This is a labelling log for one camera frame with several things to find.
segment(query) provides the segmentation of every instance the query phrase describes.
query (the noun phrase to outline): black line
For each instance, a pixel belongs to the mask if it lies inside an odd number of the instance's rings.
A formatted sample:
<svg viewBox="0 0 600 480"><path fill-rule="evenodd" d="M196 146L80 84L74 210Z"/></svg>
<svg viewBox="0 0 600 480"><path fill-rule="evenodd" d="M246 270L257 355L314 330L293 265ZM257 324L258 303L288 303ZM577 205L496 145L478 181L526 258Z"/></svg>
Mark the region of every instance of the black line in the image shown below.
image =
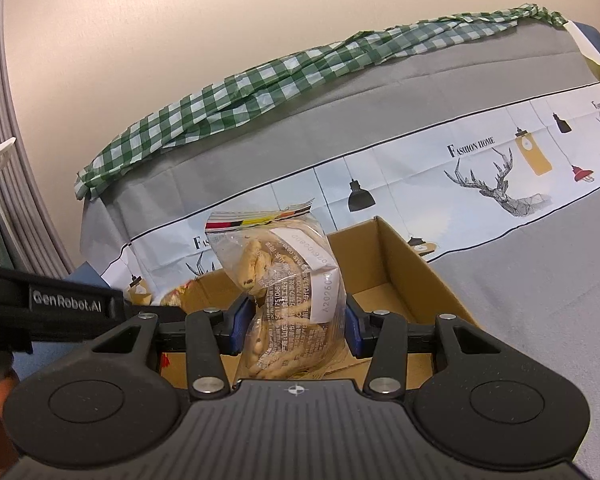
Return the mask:
<svg viewBox="0 0 600 480"><path fill-rule="evenodd" d="M469 114L465 114L465 115L460 115L458 117L454 117L453 119L448 119L448 120L445 120L445 121L440 121L439 123L428 124L427 126L423 126L422 128L419 128L417 130L413 130L411 132L400 134L398 136L391 137L390 139L379 140L378 142L375 142L374 144L370 144L368 146L365 146L364 148L359 148L357 150L352 150L351 152L343 153L343 154L338 155L338 156L332 156L331 158L328 158L327 160L320 161L318 164L314 164L312 166L307 166L306 168L302 168L301 170L294 171L293 173L288 173L286 175L280 176L280 177L275 178L273 180L269 180L268 182L263 182L261 184L258 184L257 186L253 186L253 187L250 187L249 189L245 189L244 191L241 191L240 193L236 193L234 195L231 195L230 197L227 197L224 200L220 200L220 201L216 202L215 204L209 205L207 207L203 207L202 209L199 209L199 210L197 210L197 211L195 211L193 213L189 213L189 214L187 214L187 215L185 215L185 216L183 216L181 218L177 218L175 220L168 221L168 222L166 222L166 223L164 223L162 225L159 225L159 226L156 226L156 227L152 227L151 229L147 229L147 231L144 231L144 232L140 233L139 235L136 235L136 236L132 237L131 240L129 241L129 243L127 243L125 246L130 246L133 243L133 241L138 240L138 238L141 238L144 235L147 235L149 233L157 231L158 229L162 229L163 227L170 226L170 225L175 224L177 222L180 222L182 220L186 220L187 218L191 218L192 216L195 216L197 214L200 214L200 213L203 213L205 211L208 211L209 209L215 208L216 206L219 206L219 205L221 205L221 204L223 204L225 202L228 202L229 200L232 200L232 199L234 199L236 197L239 197L240 195L244 195L245 193L253 191L254 189L259 189L259 188L264 187L264 186L270 186L270 184L273 184L274 182L277 182L279 180L283 180L284 178L288 178L290 176L294 176L295 174L298 174L298 173L302 173L303 171L313 170L313 169L317 168L318 166L322 166L323 164L327 164L328 162L333 162L334 160L338 160L339 158L344 158L346 156L353 155L355 153L364 152L366 150L370 150L372 148L375 148L376 146L381 146L382 144L386 144L388 142L391 142L392 140L397 140L397 139L401 139L403 137L408 137L410 135L423 132L424 130L429 130L430 128L433 128L433 127L436 127L436 126L440 126L441 124L449 124L449 123L452 123L452 122L457 121L459 119L464 119L465 117L471 117L471 116L474 116L474 115L483 114L485 112L490 112L492 110L499 110L500 108L506 108L507 106L512 106L512 105L517 105L517 104L520 104L520 103L525 103L527 101L531 101L532 99L540 99L542 97L547 97L549 95L564 94L565 92L571 92L571 91L574 91L574 90L579 90L581 88L587 88L589 86L595 86L595 85L599 85L599 84L600 84L599 82L589 83L589 84L586 84L586 85L581 85L581 86L575 86L573 88L568 88L566 90L559 90L557 92L549 92L547 94L541 94L541 95L536 95L536 96L533 96L533 97L528 97L526 99L520 99L519 101L513 101L513 102L510 102L510 103L507 103L507 104L504 104L504 105L493 106L491 108L485 108L483 110L477 110L477 111L471 112ZM113 260L107 266L107 269L105 269L103 271L103 274L105 272L107 272L107 270L109 269L109 267L115 261L119 260L121 256L122 256L122 250L120 251L120 256L117 257L115 260Z"/></svg>
<svg viewBox="0 0 600 480"><path fill-rule="evenodd" d="M483 246L484 244L489 244L489 243L491 243L491 242L494 242L494 241L496 241L496 240L499 240L499 239L500 239L500 238L502 238L503 236L506 236L506 235L508 235L510 232L512 232L512 231L515 231L516 229L520 229L521 227L525 227L525 226L531 225L531 224L533 224L533 223L535 223L535 222L538 222L539 220L542 220L542 219L544 219L544 218L547 218L549 215L552 215L552 214L553 214L553 213L555 213L556 211L560 211L560 209L564 209L565 207L567 207L567 206L570 206L571 204L574 204L574 203L576 203L578 200L582 200L583 198L586 198L586 197L587 197L587 196L589 196L591 193L594 193L594 192L596 192L596 191L597 191L597 190L599 190L599 189L600 189L600 186L598 186L596 189L592 189L591 191L589 191L589 192L588 192L587 194L585 194L585 195L581 195L581 196L577 197L575 200L572 200L571 202L567 202L566 204L564 204L564 205L561 205L560 207L558 207L558 208L556 208L556 209L554 209L554 210L552 210L552 211L549 211L547 214L545 214L545 215L542 215L541 217L538 217L538 218L535 218L535 219L533 219L533 220L530 220L530 221L529 221L529 222L527 222L526 224L520 224L520 225L517 225L517 226L515 226L515 227L512 227L512 228L511 228L511 229L509 229L508 231L504 232L503 234L501 234L501 235L499 235L499 236L496 236L495 238L492 238L491 240L487 240L487 241L485 241L485 242L480 242L479 244L475 244L475 245L472 245L472 246L470 246L470 247L463 247L463 248L460 248L460 249L452 249L452 250L450 250L450 251L447 251L447 252L445 252L445 253L439 254L439 255L438 255L438 256L436 256L435 258L432 258L432 259L430 259L430 260L426 260L426 262L427 262L428 264L430 264L431 262L435 262L437 259L439 259L439 258L442 258L442 256L445 256L446 254L451 254L451 253L459 253L459 252L461 252L461 251L469 251L469 250L471 250L471 249L475 249L476 247Z"/></svg>

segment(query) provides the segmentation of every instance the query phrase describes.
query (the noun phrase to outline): gray curtain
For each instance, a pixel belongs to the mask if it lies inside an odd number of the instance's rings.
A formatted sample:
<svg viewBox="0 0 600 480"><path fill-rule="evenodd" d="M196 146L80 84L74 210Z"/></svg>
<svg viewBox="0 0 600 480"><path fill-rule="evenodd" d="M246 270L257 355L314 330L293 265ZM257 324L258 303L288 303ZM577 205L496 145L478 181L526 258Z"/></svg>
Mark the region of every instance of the gray curtain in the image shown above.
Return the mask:
<svg viewBox="0 0 600 480"><path fill-rule="evenodd" d="M46 211L16 120L4 57L0 0L0 143L16 137L16 153L0 173L0 231L17 269L62 278L74 266Z"/></svg>

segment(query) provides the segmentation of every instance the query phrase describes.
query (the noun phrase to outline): green checkered cloth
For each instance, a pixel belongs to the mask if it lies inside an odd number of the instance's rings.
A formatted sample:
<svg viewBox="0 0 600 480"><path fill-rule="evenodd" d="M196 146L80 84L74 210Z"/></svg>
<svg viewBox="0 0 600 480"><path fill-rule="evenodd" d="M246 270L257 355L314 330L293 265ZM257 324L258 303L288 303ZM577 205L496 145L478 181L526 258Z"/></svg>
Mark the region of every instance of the green checkered cloth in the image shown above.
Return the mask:
<svg viewBox="0 0 600 480"><path fill-rule="evenodd" d="M566 20L536 4L497 12L442 16L281 57L206 86L132 124L78 173L75 195L95 199L113 181L157 153L230 130L318 85L366 66L424 54L515 27L535 18L555 27Z"/></svg>

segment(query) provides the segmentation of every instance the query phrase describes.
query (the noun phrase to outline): plastic bag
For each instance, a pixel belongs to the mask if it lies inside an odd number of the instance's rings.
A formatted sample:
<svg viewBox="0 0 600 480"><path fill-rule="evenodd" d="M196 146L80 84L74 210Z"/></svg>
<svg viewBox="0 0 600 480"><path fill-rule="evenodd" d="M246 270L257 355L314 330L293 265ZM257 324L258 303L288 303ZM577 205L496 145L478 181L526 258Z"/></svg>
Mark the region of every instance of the plastic bag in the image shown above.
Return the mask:
<svg viewBox="0 0 600 480"><path fill-rule="evenodd" d="M258 303L236 380L320 378L344 347L344 284L310 207L218 212L207 221L224 271Z"/></svg>

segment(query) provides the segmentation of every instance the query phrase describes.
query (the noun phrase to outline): finger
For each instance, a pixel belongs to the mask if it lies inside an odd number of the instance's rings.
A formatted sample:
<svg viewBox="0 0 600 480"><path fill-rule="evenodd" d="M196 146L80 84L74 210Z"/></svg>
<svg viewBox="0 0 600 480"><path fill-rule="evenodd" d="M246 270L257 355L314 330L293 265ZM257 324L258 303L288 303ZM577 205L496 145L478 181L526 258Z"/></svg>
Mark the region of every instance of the finger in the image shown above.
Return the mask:
<svg viewBox="0 0 600 480"><path fill-rule="evenodd" d="M11 393L16 385L19 383L18 376L11 370L7 376L0 381L0 418L2 418L2 407L7 396Z"/></svg>

